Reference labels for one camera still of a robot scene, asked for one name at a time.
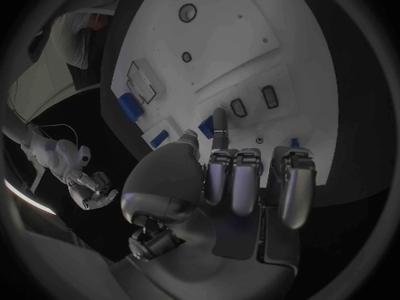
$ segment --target gray shirt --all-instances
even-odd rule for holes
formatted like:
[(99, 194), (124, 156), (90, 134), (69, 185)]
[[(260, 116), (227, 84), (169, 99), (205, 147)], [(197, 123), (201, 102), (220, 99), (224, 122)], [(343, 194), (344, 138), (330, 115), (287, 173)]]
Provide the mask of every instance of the gray shirt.
[(54, 21), (50, 39), (64, 60), (80, 69), (87, 69), (90, 29), (87, 28), (90, 13), (67, 13)]

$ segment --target blue block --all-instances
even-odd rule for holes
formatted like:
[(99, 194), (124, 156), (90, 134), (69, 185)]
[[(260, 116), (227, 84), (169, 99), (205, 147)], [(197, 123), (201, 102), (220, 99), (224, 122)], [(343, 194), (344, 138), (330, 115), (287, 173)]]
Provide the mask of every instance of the blue block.
[(212, 139), (214, 137), (213, 116), (210, 115), (206, 120), (200, 123), (199, 129), (207, 139)]
[(164, 140), (166, 140), (166, 138), (168, 138), (168, 136), (168, 132), (166, 132), (166, 130), (162, 130), (162, 132), (160, 132), (160, 134), (150, 142), (151, 146), (153, 148), (157, 148)]
[(299, 142), (298, 142), (298, 140), (297, 140), (296, 138), (293, 138), (293, 139), (292, 139), (292, 144), (291, 144), (291, 146), (292, 146), (292, 147), (300, 147), (300, 144), (299, 144)]
[(143, 109), (130, 93), (124, 93), (118, 98), (118, 104), (132, 122), (136, 122), (143, 114)]

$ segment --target person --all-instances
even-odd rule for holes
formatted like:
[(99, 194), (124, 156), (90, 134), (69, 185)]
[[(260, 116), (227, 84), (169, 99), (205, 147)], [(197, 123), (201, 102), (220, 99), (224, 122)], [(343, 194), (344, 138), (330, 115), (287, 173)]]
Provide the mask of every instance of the person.
[(94, 71), (99, 81), (109, 22), (110, 16), (92, 13), (66, 13), (55, 18), (50, 40), (68, 64), (73, 78), (78, 68)]

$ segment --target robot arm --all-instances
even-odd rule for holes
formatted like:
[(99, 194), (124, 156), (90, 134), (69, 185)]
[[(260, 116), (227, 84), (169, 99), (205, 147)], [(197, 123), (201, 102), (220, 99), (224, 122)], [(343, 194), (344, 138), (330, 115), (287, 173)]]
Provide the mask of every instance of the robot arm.
[(90, 148), (83, 145), (78, 150), (68, 140), (56, 141), (44, 137), (38, 128), (26, 126), (9, 107), (3, 132), (21, 145), (28, 160), (36, 158), (58, 180), (65, 183), (71, 197), (83, 210), (105, 207), (117, 196), (116, 190), (109, 192), (111, 184), (103, 172), (89, 177), (82, 171), (90, 161)]

